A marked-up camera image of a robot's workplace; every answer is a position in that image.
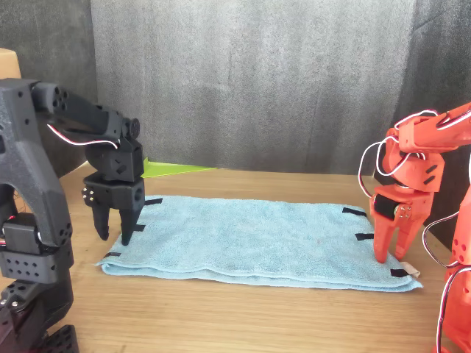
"wire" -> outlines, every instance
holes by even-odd
[[[442,327],[443,320],[445,319],[445,309],[447,307],[448,294],[450,292],[451,285],[453,284],[456,276],[465,271],[471,271],[471,266],[465,266],[457,270],[457,272],[450,276],[447,284],[445,285],[445,288],[443,288],[442,300],[440,301],[440,314],[436,323],[436,353],[442,353]]]
[[[452,127],[453,125],[456,125],[457,123],[461,123],[463,120],[468,119],[471,117],[471,110],[468,110],[467,112],[463,113],[461,117],[454,118],[453,120],[449,121],[444,121],[440,127],[437,127],[437,130],[444,130],[448,129],[449,127]]]
[[[87,146],[87,145],[92,145],[94,143],[111,143],[115,149],[118,149],[118,145],[112,141],[108,140],[95,140],[95,141],[88,141],[88,142],[74,142],[72,140],[69,140],[66,136],[62,135],[60,132],[58,132],[52,125],[47,125],[54,134],[59,136],[62,140],[64,140],[66,143],[70,143],[71,145],[74,146]]]
[[[363,165],[363,159],[365,158],[365,154],[366,152],[371,149],[373,146],[376,146],[376,145],[379,145],[381,142],[375,142],[375,143],[372,143],[371,145],[369,145],[363,152],[363,155],[361,156],[361,160],[360,160],[360,167],[358,168],[358,184],[360,184],[360,188],[362,189],[362,191],[365,193],[366,196],[368,196],[369,198],[372,197],[372,194],[368,192],[368,190],[366,189],[365,187],[365,184],[363,183],[363,180],[361,179],[361,166]]]
[[[399,143],[399,140],[395,136],[388,136],[384,140],[380,142],[380,146],[378,147],[378,152],[376,154],[376,170],[378,170],[378,173],[381,175],[384,175],[385,177],[390,176],[394,173],[396,173],[400,167],[404,165],[405,162],[407,162],[407,159],[411,155],[410,153],[407,153],[407,155],[394,167],[394,169],[390,173],[383,173],[380,168],[380,152],[381,152],[381,147],[383,146],[383,143],[385,143],[387,140],[393,140],[396,143]]]
[[[434,221],[432,223],[430,223],[429,225],[426,226],[426,228],[424,229],[423,233],[422,233],[422,243],[424,244],[424,248],[426,250],[426,252],[432,257],[432,259],[435,260],[436,263],[438,263],[440,266],[443,266],[445,268],[453,268],[453,267],[456,267],[457,265],[459,265],[459,262],[458,261],[455,261],[454,263],[451,263],[449,265],[445,265],[442,261],[440,261],[438,259],[438,257],[430,250],[430,248],[428,247],[428,244],[427,244],[427,231],[433,227],[435,224],[438,224],[438,223],[441,223],[441,222],[444,222],[444,221],[448,221],[449,219],[451,218],[454,218],[456,217],[457,215],[459,214],[459,211],[455,212],[454,214],[452,215],[449,215],[447,217],[444,217],[442,219],[439,219],[438,221]]]
[[[394,124],[394,128],[395,128],[396,130],[398,130],[398,129],[399,129],[399,125],[401,125],[402,123],[406,122],[406,121],[409,120],[410,118],[415,118],[416,116],[420,116],[420,115],[425,114],[425,113],[434,114],[435,116],[438,116],[438,112],[437,112],[436,110],[425,109],[425,110],[423,110],[422,112],[410,114],[409,116],[406,116],[404,119],[399,120],[396,124]]]

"blue towel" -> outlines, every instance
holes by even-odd
[[[366,213],[341,204],[163,196],[147,205],[106,274],[246,285],[403,292],[422,285],[388,255],[376,261]]]

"table surface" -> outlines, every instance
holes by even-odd
[[[408,293],[108,276],[94,264],[119,236],[120,220],[112,211],[110,239],[101,241],[80,193],[92,171],[84,165],[61,179],[74,226],[75,301],[52,329],[75,325],[81,353],[431,351],[445,272],[425,253],[420,236],[404,260],[421,272],[424,288]],[[376,185],[371,177],[365,183]],[[356,177],[345,175],[218,169],[146,179],[146,194],[368,207]],[[449,251],[430,238],[447,260]],[[0,278],[0,288],[10,282]]]

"black tape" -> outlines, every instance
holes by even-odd
[[[107,257],[109,256],[117,256],[117,257],[120,257],[121,256],[121,252],[108,252],[103,258],[106,259]]]
[[[135,232],[143,232],[144,228],[146,228],[145,224],[136,224],[134,227]]]
[[[357,211],[352,208],[344,207],[342,213],[353,213],[354,215],[364,215],[366,217],[366,213],[363,211]]]
[[[146,200],[144,202],[144,206],[149,206],[150,204],[161,204],[162,203],[162,198],[160,199],[153,199],[153,200]]]
[[[394,269],[391,269],[391,276],[393,277],[405,277],[405,276],[408,276],[409,274],[407,273],[406,270],[404,270],[403,268],[398,268],[396,270]]]
[[[356,233],[356,240],[366,240],[373,239],[375,237],[374,233]]]

